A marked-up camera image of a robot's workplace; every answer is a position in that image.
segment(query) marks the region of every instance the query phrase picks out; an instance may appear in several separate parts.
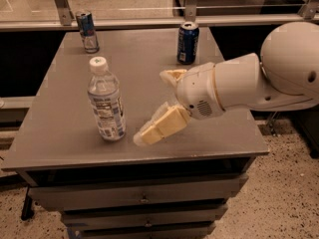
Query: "white bottle cap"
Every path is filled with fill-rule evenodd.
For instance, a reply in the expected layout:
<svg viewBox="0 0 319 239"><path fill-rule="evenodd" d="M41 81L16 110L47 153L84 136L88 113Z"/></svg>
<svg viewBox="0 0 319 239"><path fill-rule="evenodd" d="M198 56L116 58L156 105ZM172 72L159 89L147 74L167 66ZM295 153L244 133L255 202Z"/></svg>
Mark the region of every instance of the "white bottle cap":
<svg viewBox="0 0 319 239"><path fill-rule="evenodd" d="M109 69L107 60L104 57L94 57L90 60L90 70L95 75L104 75Z"/></svg>

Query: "speckled floor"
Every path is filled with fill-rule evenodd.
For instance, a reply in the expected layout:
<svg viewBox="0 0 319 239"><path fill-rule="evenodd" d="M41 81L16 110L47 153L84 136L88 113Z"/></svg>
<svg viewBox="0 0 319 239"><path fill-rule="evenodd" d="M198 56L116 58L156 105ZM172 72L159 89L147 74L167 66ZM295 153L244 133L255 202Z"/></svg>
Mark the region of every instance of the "speckled floor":
<svg viewBox="0 0 319 239"><path fill-rule="evenodd" d="M319 159L309 156L307 140L289 117L277 121L279 137L271 135L264 120L256 122L270 153L256 158L248 181L228 200L228 210L205 239L319 238ZM5 158L15 131L0 132L0 156ZM59 213L41 206L34 206L31 220L21 221L25 193L19 185L0 187L0 237L68 238Z"/></svg>

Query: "gray tabletop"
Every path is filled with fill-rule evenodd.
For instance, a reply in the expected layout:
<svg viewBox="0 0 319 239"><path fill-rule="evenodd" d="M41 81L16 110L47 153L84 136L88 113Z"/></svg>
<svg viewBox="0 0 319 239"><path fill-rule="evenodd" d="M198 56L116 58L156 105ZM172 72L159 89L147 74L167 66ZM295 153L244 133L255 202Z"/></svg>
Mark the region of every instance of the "gray tabletop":
<svg viewBox="0 0 319 239"><path fill-rule="evenodd" d="M134 134L173 91L162 70L189 68L176 62L177 29L98 32L101 50L86 54L80 34L67 33L4 161L5 170L168 162L265 154L268 147L249 110L193 120L183 131L148 147ZM93 117L87 85L89 61L104 56L121 82L128 131L103 141ZM208 28L200 29L195 65L223 61Z"/></svg>

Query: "bottle label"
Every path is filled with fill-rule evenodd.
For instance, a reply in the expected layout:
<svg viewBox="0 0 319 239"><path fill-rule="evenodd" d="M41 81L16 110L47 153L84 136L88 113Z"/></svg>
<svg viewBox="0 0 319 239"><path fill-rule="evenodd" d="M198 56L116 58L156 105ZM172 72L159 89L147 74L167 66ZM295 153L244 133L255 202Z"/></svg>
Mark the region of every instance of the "bottle label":
<svg viewBox="0 0 319 239"><path fill-rule="evenodd" d="M126 121L121 97L95 96L89 93L91 106L104 139L117 140L124 136Z"/></svg>

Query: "drawer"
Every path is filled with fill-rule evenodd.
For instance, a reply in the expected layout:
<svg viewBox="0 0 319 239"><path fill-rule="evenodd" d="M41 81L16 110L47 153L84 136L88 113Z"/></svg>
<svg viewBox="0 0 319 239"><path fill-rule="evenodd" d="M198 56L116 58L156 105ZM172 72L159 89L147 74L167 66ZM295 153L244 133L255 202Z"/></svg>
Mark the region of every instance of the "drawer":
<svg viewBox="0 0 319 239"><path fill-rule="evenodd" d="M128 228L82 231L85 239L173 239L184 237L204 237L211 234L215 225L211 222L176 224L153 228Z"/></svg>
<svg viewBox="0 0 319 239"><path fill-rule="evenodd" d="M29 190L29 195L48 211L95 209L229 198L240 190L247 178L244 173L35 187Z"/></svg>
<svg viewBox="0 0 319 239"><path fill-rule="evenodd" d="M124 226L153 227L173 223L214 221L220 219L226 210L227 205L222 204L220 200L208 200L103 210L69 211L62 215L62 222L73 231Z"/></svg>

